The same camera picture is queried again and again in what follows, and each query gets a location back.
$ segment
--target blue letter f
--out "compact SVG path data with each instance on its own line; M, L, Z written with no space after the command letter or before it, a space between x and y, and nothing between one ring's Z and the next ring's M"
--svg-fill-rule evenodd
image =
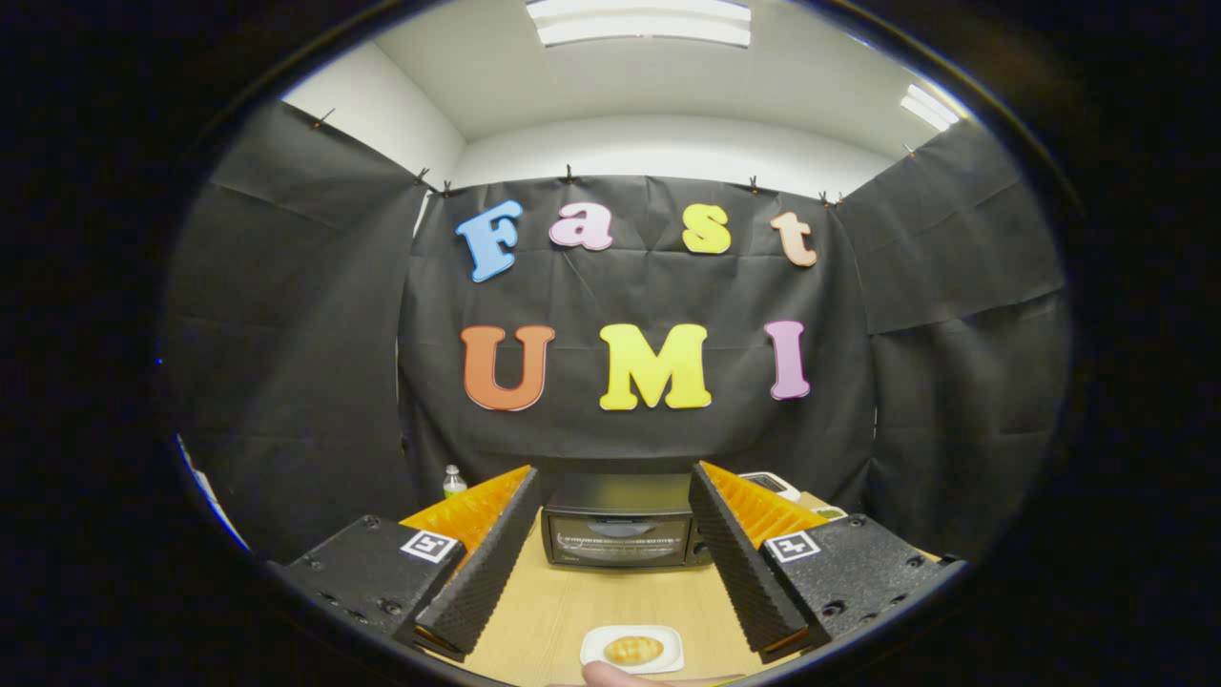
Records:
M486 212L458 225L457 233L466 237L466 245L470 246L470 255L475 259L475 271L470 277L475 281L484 281L501 273L513 265L513 254L501 250L501 243L512 248L518 243L518 229L513 227L513 221L508 217L521 215L521 204L516 200L505 200Z

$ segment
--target white wall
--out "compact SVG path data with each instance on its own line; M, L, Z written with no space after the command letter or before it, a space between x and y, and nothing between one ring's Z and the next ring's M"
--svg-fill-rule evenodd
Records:
M679 176L750 183L828 198L897 160L822 135L740 120L690 116L598 117L542 124L470 142L454 188L564 174Z
M313 73L282 98L419 172L440 187L452 178L466 139L403 70L369 41Z

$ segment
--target water bottle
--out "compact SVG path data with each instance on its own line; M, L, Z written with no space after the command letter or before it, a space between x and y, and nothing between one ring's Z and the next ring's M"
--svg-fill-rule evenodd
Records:
M466 482L458 477L458 466L446 466L446 481L441 483L446 499L466 491Z

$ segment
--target black curtain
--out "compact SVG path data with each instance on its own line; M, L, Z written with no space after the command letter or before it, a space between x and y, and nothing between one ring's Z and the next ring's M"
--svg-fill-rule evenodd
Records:
M969 120L836 214L878 386L867 510L913 545L978 558L1042 466L1066 384L1072 332L1051 232Z
M470 250L455 228L516 200L515 262L474 282ZM613 244L600 251L553 243L559 209L600 203L613 214ZM731 244L692 254L681 239L694 203L725 210ZM794 211L811 226L813 266L794 265L770 220ZM763 326L805 325L801 356L811 392L777 401L774 351ZM477 482L531 464L589 472L686 471L709 460L728 470L774 471L794 486L856 509L873 430L873 373L864 306L851 246L823 203L728 183L640 176L493 183L431 196L411 245L399 325L399 372L409 462L419 499L440 499L446 464ZM712 405L697 410L604 411L608 323L635 323L658 351L670 327L707 327L703 371ZM519 412L475 405L463 387L471 325L498 326L505 339L497 379L521 376L523 325L556 329L542 398Z
M424 185L283 103L253 117L176 249L160 355L194 466L260 556L414 513L394 334Z

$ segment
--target fluorescent light panel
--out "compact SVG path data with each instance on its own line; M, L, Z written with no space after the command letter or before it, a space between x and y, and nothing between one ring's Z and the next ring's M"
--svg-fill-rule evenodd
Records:
M952 110L941 104L940 100L933 98L923 88L916 85L915 83L907 87L907 94L912 98L923 103L928 109L938 113L943 120L954 123L958 121L958 115L955 115Z
M904 95L904 99L899 104L902 105L913 115L918 116L919 118L937 127L938 131L945 131L950 128L950 122L941 118L937 112L933 111L932 107L912 98L911 95Z
M540 0L526 5L526 11L536 20L564 15L639 10L686 12L740 22L751 21L750 7L722 0Z
M543 45L630 37L751 43L750 9L722 0L541 0L526 11Z
M629 37L695 38L742 46L751 44L751 32L748 31L686 17L626 16L570 20L538 29L538 38L542 39L543 45L558 45L593 38Z

